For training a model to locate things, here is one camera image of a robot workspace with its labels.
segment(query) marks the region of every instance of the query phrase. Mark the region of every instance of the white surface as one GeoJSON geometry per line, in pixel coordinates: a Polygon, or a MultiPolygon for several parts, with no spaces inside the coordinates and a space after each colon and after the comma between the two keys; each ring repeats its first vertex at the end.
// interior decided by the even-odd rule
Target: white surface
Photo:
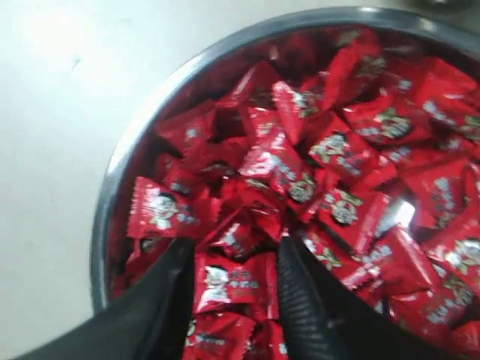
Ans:
{"type": "Polygon", "coordinates": [[[92,315],[98,189],[116,140],[153,88],[229,33],[331,3],[0,1],[1,359],[92,315]]]}

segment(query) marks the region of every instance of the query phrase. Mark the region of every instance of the candy pile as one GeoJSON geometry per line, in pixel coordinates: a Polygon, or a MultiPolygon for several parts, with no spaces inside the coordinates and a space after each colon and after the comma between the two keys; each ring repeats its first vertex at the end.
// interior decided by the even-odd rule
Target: candy pile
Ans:
{"type": "Polygon", "coordinates": [[[368,28],[328,36],[325,54],[286,37],[222,98],[155,125],[169,151],[136,180],[117,284],[196,239],[184,359],[287,359],[289,233],[391,321],[480,356],[479,86],[368,28]]]}

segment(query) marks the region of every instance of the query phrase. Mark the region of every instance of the stainless steel bowl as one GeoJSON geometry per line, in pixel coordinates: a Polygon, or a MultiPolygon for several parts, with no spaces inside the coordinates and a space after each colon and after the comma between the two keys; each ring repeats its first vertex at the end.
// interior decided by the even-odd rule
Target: stainless steel bowl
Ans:
{"type": "Polygon", "coordinates": [[[331,7],[292,13],[245,28],[209,47],[180,67],[153,94],[118,141],[100,190],[91,239],[91,294],[94,311],[110,301],[110,278],[125,255],[124,236],[134,179],[152,167],[161,143],[149,132],[153,122],[217,97],[258,61],[264,41],[285,34],[307,36],[329,26],[364,24],[380,32],[418,38],[429,52],[470,74],[478,72],[480,37],[414,13],[372,7],[331,7]],[[245,61],[235,61],[239,56],[245,61]]]}

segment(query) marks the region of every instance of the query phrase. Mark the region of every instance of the white table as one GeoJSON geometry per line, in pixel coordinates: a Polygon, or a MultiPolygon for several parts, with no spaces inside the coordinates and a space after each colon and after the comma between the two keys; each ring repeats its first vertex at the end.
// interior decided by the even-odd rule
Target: white table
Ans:
{"type": "MultiPolygon", "coordinates": [[[[403,8],[397,0],[337,5],[403,8]]],[[[132,113],[216,40],[326,0],[0,1],[0,358],[92,315],[104,169],[132,113]]],[[[473,23],[471,13],[455,16],[473,23]]]]}

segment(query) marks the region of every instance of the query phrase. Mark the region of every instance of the bowl rim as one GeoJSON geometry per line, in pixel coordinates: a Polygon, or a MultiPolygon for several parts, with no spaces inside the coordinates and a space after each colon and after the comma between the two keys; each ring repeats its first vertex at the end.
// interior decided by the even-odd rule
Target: bowl rim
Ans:
{"type": "Polygon", "coordinates": [[[324,7],[267,19],[243,28],[203,50],[167,77],[154,90],[127,125],[109,160],[100,186],[97,208],[91,231],[90,281],[93,311],[105,309],[108,298],[107,239],[108,225],[134,149],[161,110],[196,75],[212,62],[254,41],[268,36],[316,26],[363,24],[377,29],[390,29],[417,37],[439,41],[452,49],[480,58],[480,37],[420,14],[381,7],[324,7]]]}

